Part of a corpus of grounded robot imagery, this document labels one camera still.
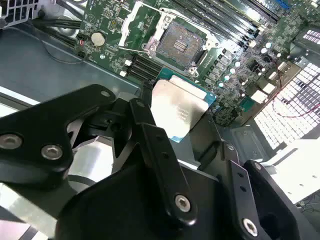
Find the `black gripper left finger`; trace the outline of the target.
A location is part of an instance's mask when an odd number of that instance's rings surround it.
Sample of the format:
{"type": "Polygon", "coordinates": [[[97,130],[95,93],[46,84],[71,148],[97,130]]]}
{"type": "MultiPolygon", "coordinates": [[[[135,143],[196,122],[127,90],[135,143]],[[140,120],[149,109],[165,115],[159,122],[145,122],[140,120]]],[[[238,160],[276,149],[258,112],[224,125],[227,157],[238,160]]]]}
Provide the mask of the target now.
{"type": "Polygon", "coordinates": [[[158,217],[192,226],[198,209],[166,132],[140,98],[118,99],[92,84],[0,120],[0,179],[40,189],[59,186],[73,151],[94,137],[111,138],[116,173],[142,164],[151,182],[146,199],[158,217]]]}

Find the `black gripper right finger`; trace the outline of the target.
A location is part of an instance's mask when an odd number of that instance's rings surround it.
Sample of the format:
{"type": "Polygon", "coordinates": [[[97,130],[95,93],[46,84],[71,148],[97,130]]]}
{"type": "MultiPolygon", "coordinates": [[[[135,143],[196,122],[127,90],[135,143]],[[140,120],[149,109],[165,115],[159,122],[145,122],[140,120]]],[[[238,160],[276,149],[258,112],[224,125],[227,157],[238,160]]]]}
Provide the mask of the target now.
{"type": "Polygon", "coordinates": [[[225,210],[241,240],[300,240],[298,217],[283,191],[259,164],[241,166],[238,152],[223,140],[209,111],[190,130],[199,170],[218,179],[225,210]]]}

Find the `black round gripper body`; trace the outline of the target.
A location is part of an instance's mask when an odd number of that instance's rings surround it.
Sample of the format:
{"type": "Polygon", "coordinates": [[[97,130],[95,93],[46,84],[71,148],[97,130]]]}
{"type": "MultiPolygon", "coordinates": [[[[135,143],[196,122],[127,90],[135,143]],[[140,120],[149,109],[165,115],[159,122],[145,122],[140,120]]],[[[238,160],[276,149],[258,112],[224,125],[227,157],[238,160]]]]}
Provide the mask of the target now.
{"type": "Polygon", "coordinates": [[[57,240],[232,240],[230,210],[219,182],[184,167],[198,214],[191,227],[174,225],[142,163],[75,195],[55,228],[57,240]]]}

